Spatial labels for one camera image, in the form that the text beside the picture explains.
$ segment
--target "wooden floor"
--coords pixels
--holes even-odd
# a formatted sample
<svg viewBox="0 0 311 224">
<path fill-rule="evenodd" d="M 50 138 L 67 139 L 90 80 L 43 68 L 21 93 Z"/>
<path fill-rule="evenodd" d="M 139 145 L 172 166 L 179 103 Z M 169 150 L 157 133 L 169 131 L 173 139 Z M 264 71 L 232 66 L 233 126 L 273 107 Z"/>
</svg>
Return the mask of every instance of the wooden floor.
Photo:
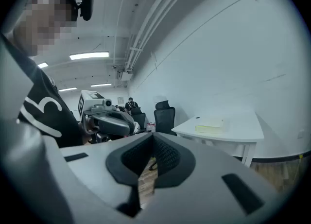
<svg viewBox="0 0 311 224">
<path fill-rule="evenodd" d="M 154 158 L 151 158 L 138 179 L 141 208 L 145 208 L 148 202 L 152 200 L 154 181 L 157 178 L 157 169 L 156 165 L 153 167 L 153 171 L 148 170 L 148 168 L 154 160 Z M 270 182 L 278 192 L 283 192 L 293 188 L 303 175 L 310 161 L 310 157 L 306 157 L 280 163 L 252 163 L 250 168 Z"/>
</svg>

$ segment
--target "ceiling light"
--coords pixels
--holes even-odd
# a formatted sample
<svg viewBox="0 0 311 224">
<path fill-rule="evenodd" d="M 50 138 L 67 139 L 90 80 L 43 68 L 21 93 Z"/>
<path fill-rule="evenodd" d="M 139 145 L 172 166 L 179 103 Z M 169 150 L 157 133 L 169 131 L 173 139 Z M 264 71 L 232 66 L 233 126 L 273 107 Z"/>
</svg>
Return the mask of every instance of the ceiling light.
<svg viewBox="0 0 311 224">
<path fill-rule="evenodd" d="M 105 84 L 96 84 L 91 86 L 111 86 L 111 83 L 105 83 Z"/>
<path fill-rule="evenodd" d="M 75 89 L 77 89 L 77 88 L 76 87 L 65 88 L 65 89 L 58 90 L 58 92 L 63 92 L 63 91 L 68 91 L 68 90 L 75 90 Z"/>
<path fill-rule="evenodd" d="M 47 63 L 41 63 L 38 65 L 39 68 L 44 68 L 44 67 L 47 67 L 48 64 Z"/>
<path fill-rule="evenodd" d="M 109 52 L 90 52 L 81 53 L 69 56 L 71 60 L 83 59 L 83 58 L 95 58 L 95 57 L 109 57 Z"/>
</svg>

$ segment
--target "white wall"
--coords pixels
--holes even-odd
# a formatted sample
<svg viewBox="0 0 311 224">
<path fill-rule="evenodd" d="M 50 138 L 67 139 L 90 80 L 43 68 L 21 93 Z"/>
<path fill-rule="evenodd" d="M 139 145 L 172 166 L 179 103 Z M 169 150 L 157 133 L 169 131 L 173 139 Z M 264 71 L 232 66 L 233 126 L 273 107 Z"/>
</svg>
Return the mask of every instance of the white wall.
<svg viewBox="0 0 311 224">
<path fill-rule="evenodd" d="M 99 92 L 106 99 L 112 100 L 113 105 L 125 106 L 128 101 L 128 90 L 126 88 L 112 88 L 112 87 L 98 87 L 89 90 Z M 70 111 L 73 112 L 75 118 L 79 121 L 80 116 L 78 113 L 78 102 L 80 99 L 81 91 L 64 91 L 59 92 L 60 96 L 69 107 Z M 124 98 L 124 104 L 118 104 L 118 97 Z"/>
<path fill-rule="evenodd" d="M 265 136 L 255 157 L 299 154 L 310 150 L 310 47 L 290 0 L 179 0 L 139 57 L 129 94 L 150 121 L 153 97 L 165 95 L 175 126 L 202 111 L 253 109 Z"/>
</svg>

